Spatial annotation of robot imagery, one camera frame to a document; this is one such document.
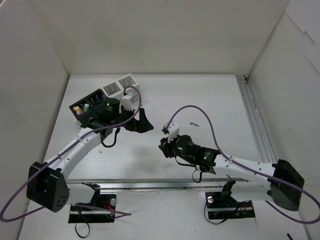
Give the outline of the yellow highlighter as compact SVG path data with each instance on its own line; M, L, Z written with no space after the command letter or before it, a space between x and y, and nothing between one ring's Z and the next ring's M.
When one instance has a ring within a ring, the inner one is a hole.
M81 110L81 108L80 108L80 107L78 107L78 106L74 106L74 107L73 107L73 110L74 110L74 111L80 111L80 110Z

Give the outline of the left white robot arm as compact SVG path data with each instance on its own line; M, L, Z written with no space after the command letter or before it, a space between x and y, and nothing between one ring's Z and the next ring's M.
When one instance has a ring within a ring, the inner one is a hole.
M54 213L65 205L83 204L89 210L96 209L100 204L99 188L90 183L69 186L67 180L80 161L99 146L114 128L123 127L140 134L153 130L143 108L138 110L139 119L135 119L134 114L134 111L122 109L116 115L91 117L87 123L82 123L77 136L57 156L31 165L26 197Z

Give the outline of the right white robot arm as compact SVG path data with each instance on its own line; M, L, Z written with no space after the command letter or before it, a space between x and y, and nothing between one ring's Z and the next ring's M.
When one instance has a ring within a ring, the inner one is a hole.
M299 210L302 193L298 188L303 188L305 180L286 160L263 163L238 157L226 159L216 149L194 144L188 135L172 140L162 138L158 148L166 158L181 158L184 167L194 168L200 174L227 175L260 185L258 196L262 200L273 201L288 211Z

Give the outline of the green highlighter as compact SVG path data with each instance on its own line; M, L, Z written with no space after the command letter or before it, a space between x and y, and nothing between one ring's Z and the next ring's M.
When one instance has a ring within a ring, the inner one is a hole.
M83 106L83 112L86 113L90 110L90 105L85 103L84 106Z

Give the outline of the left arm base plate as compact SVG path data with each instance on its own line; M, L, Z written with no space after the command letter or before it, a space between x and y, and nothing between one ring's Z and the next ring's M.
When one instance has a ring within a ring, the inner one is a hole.
M88 224L102 224L114 223L116 214L110 212L115 210L117 205L117 195L115 193L104 193L99 195L93 202L85 203L87 206L71 205L68 215L68 224L88 223Z

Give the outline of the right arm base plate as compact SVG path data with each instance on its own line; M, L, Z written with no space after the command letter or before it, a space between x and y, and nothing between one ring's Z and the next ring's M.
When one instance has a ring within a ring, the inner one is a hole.
M231 196L222 196L222 192L206 192L204 217L214 225L222 224L227 220L255 218L252 201L238 202Z

